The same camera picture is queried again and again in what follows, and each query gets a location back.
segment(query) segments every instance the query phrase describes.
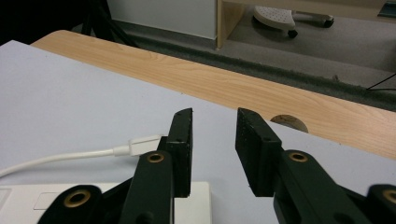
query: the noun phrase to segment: wooden tabletop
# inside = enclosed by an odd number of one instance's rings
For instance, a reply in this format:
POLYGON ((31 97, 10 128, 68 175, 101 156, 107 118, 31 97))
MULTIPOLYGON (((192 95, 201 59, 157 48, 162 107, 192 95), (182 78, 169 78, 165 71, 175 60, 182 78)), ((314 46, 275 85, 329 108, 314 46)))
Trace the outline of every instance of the wooden tabletop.
POLYGON ((393 112, 67 31, 32 45, 265 119, 292 115, 313 135, 396 160, 393 112))

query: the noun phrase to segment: screw hole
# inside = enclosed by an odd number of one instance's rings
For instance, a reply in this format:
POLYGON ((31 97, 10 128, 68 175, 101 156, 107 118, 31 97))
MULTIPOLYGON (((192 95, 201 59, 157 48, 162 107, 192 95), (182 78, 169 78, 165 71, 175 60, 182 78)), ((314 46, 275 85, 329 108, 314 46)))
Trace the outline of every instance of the screw hole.
POLYGON ((79 207, 91 198, 89 191, 85 189, 78 189, 64 199, 64 206, 69 208, 79 207))
POLYGON ((151 154, 148 156, 148 161, 149 162, 160 162, 163 161, 164 156, 163 154, 160 153, 155 153, 155 154, 151 154))
POLYGON ((306 162, 308 161, 308 158, 300 152, 293 152, 289 154, 289 157, 293 160, 293 161, 299 161, 299 162, 306 162))
POLYGON ((395 189, 385 189, 382 194, 391 203, 396 203, 396 190, 395 189))

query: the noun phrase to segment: wall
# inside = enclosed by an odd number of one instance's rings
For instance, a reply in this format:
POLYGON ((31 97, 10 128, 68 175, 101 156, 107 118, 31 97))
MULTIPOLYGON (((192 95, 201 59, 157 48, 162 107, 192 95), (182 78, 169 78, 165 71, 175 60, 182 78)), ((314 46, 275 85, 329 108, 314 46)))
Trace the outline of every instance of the wall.
POLYGON ((112 18, 153 28, 216 38, 217 0, 107 0, 112 18))

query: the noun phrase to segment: cable connector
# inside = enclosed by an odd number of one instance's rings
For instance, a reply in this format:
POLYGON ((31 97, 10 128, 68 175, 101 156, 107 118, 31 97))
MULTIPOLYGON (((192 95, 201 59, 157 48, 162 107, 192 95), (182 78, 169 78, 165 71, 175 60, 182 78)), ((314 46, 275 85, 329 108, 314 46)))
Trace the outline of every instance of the cable connector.
POLYGON ((48 156, 34 161, 27 161, 22 164, 8 167, 0 170, 0 177, 9 175, 20 170, 24 170, 33 166, 55 161, 68 161, 77 159, 88 159, 104 156, 139 156, 149 151, 156 150, 160 144, 162 135, 153 135, 144 138, 138 138, 129 141, 129 145, 113 147, 110 149, 90 151, 90 152, 77 152, 67 153, 61 155, 48 156))
POLYGON ((149 137, 137 138, 129 141, 129 150, 131 156, 140 156, 147 152, 156 150, 160 144, 162 135, 153 135, 149 137))

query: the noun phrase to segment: black cable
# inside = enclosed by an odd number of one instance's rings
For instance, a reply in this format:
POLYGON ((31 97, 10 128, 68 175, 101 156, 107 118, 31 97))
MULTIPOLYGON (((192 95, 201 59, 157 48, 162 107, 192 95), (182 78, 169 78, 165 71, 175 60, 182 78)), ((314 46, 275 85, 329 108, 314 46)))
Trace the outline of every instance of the black cable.
POLYGON ((373 86, 367 88, 366 90, 367 90, 367 91, 396 91, 396 89, 375 89, 375 90, 372 90, 372 87, 378 86, 379 84, 381 84, 381 83, 387 81, 388 79, 390 79, 390 78, 392 78, 392 77, 394 77, 394 76, 396 76, 396 73, 393 74, 392 76, 387 77, 387 78, 385 78, 384 80, 382 80, 382 81, 380 81, 380 82, 374 84, 373 86))

